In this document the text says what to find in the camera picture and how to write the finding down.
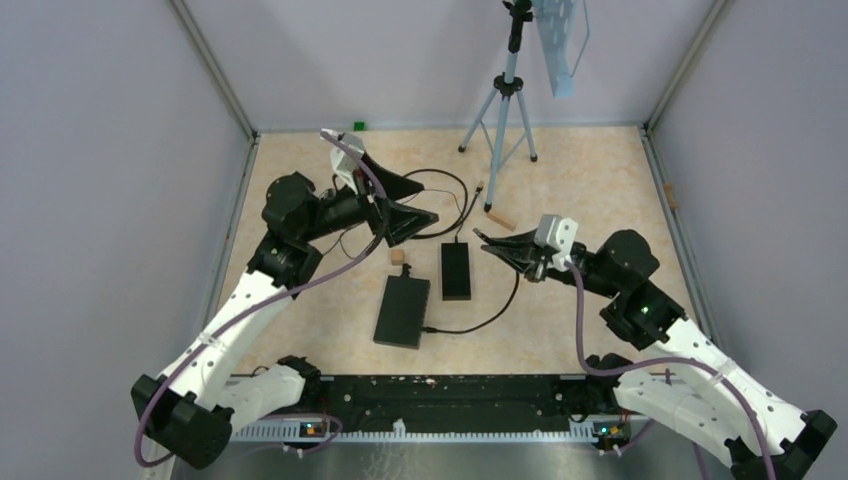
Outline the black power adapter with cord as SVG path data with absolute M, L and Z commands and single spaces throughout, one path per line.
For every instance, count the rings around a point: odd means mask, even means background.
M 458 196 L 457 196 L 454 192 L 449 191 L 449 190 L 443 190 L 443 189 L 425 189 L 425 190 L 423 190 L 423 191 L 422 191 L 422 192 L 420 192 L 420 193 L 416 193 L 415 195 L 411 196 L 411 197 L 410 197 L 410 198 L 408 198 L 408 199 L 404 199 L 404 200 L 399 201 L 398 203 L 399 203 L 399 204 L 402 204 L 402 205 L 406 205 L 406 204 L 408 204 L 408 203 L 410 203 L 410 202 L 414 202 L 414 201 L 415 201 L 415 199 L 416 199 L 419 195 L 421 195 L 421 194 L 423 194 L 423 193 L 434 193 L 434 192 L 438 192 L 439 194 L 447 194 L 447 195 L 450 195 L 450 196 L 453 198 L 453 202 L 454 202 L 454 205 L 455 205 L 455 207 L 456 207 L 456 211 L 457 211 L 457 213 L 458 213 L 458 218 L 457 218 L 457 219 L 458 219 L 458 220 L 461 220 L 462 218 L 464 218 L 464 215 L 465 215 L 464 211 L 465 211 L 465 210 L 463 209 L 463 207 L 461 207 L 461 206 L 460 206 Z M 332 245 L 331 245 L 328 249 L 326 249 L 325 251 L 323 251 L 323 252 L 322 252 L 322 255 L 326 256 L 326 255 L 328 255 L 330 252 L 332 252 L 332 251 L 333 251 L 333 250 L 334 250 L 334 249 L 335 249 L 338 245 L 340 245 L 340 244 L 342 243 L 342 239 L 343 239 L 344 235 L 345 235 L 346 233 L 348 233 L 349 231 L 356 229 L 358 226 L 359 226 L 359 225 L 356 225 L 356 226 L 353 226 L 353 227 L 348 227 L 348 228 L 343 229 L 343 230 L 341 231 L 341 233 L 338 235 L 338 237 L 336 238 L 335 242 L 334 242 L 334 243 L 333 243 L 333 244 L 332 244 Z M 342 245 L 342 250 L 343 250 L 344 255 L 346 255 L 349 259 L 353 259 L 353 258 L 354 258 L 354 256 L 353 256 L 353 255 L 351 255 L 350 253 L 347 253 L 347 252 L 346 252 L 345 247 L 344 247 L 343 245 Z

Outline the black network switch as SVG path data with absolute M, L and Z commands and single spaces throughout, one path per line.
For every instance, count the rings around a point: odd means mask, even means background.
M 417 350 L 420 347 L 431 282 L 390 275 L 383 292 L 373 342 Z
M 442 243 L 440 262 L 442 300 L 470 300 L 472 290 L 468 244 L 458 241 Z

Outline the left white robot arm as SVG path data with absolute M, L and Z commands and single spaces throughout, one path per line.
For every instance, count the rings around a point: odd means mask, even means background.
M 273 180 L 261 212 L 266 231 L 234 291 L 187 348 L 159 374 L 143 375 L 131 389 L 138 417 L 133 453 L 145 456 L 151 441 L 163 460 L 179 458 L 203 469 L 223 452 L 231 437 L 264 415 L 290 406 L 308 413 L 319 404 L 320 386 L 303 370 L 280 364 L 243 384 L 228 379 L 267 325 L 302 293 L 347 277 L 364 261 L 357 255 L 324 275 L 323 255 L 314 241 L 367 225 L 371 254 L 381 244 L 397 246 L 438 220 L 434 212 L 406 204 L 421 183 L 391 172 L 366 154 L 332 163 L 342 186 L 319 192 L 312 180 L 294 172 Z

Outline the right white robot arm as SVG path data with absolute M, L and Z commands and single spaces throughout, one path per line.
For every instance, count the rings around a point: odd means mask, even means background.
M 643 414 L 708 451 L 737 479 L 801 479 L 837 429 L 822 410 L 802 410 L 760 384 L 725 354 L 685 309 L 652 282 L 659 262 L 647 240 L 618 230 L 595 250 L 541 229 L 496 238 L 482 248 L 521 277 L 576 290 L 575 350 L 589 404 Z M 585 296 L 609 299 L 607 328 L 645 354 L 631 362 L 585 349 Z

